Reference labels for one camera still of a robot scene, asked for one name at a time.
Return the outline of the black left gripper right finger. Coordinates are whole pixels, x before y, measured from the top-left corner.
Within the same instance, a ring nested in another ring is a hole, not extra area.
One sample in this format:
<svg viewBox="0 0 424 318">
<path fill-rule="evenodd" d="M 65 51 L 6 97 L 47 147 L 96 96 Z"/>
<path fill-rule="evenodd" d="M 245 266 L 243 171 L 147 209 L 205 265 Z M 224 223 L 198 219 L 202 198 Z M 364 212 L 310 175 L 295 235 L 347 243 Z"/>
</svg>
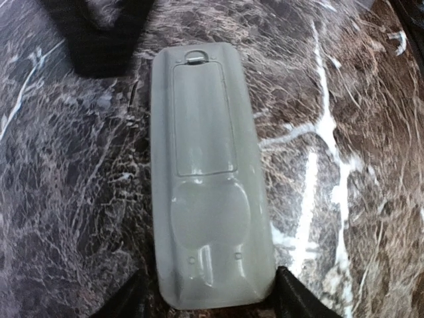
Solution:
<svg viewBox="0 0 424 318">
<path fill-rule="evenodd" d="M 280 318 L 341 318 L 315 297 L 285 266 L 279 266 L 276 270 L 274 312 Z"/>
</svg>

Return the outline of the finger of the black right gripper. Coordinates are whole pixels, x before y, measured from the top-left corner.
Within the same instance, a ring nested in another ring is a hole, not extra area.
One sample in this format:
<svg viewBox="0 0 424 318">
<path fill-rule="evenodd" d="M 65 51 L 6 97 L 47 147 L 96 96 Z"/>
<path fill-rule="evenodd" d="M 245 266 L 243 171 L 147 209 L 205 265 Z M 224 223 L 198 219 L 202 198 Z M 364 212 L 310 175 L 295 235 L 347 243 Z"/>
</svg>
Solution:
<svg viewBox="0 0 424 318">
<path fill-rule="evenodd" d="M 112 27 L 102 28 L 86 1 L 41 1 L 66 40 L 74 72 L 85 78 L 124 76 L 145 30 L 154 1 L 123 1 Z"/>
</svg>

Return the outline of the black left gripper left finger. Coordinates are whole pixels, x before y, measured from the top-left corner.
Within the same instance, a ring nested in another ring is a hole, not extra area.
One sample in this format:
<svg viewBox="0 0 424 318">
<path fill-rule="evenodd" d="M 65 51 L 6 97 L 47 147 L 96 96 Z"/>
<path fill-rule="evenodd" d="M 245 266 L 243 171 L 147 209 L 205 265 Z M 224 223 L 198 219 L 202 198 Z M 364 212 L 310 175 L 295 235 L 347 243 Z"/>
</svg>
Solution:
<svg viewBox="0 0 424 318">
<path fill-rule="evenodd" d="M 137 270 L 120 289 L 95 312 L 96 317 L 144 317 L 147 285 L 144 272 Z"/>
</svg>

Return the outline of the white remote control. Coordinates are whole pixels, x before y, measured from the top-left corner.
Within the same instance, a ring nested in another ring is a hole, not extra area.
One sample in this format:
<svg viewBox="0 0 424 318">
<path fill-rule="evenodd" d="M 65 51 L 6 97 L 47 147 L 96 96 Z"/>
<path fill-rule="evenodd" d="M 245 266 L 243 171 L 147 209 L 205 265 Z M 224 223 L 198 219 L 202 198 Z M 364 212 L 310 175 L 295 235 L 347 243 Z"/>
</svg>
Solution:
<svg viewBox="0 0 424 318">
<path fill-rule="evenodd" d="M 238 168 L 206 176 L 176 172 L 173 69 L 190 50 L 223 66 Z M 276 273 L 252 106 L 237 50 L 224 42 L 174 46 L 152 62 L 152 216 L 160 293 L 176 309 L 258 303 Z"/>
</svg>

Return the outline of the grey battery cover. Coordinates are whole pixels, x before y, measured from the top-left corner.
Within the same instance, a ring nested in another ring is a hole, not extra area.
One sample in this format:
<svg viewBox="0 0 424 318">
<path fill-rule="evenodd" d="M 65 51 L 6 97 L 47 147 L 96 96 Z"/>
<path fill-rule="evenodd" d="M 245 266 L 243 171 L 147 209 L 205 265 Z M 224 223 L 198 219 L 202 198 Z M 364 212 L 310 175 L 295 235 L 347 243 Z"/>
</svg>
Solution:
<svg viewBox="0 0 424 318">
<path fill-rule="evenodd" d="M 176 172 L 206 176 L 238 168 L 223 66 L 190 50 L 173 69 Z"/>
</svg>

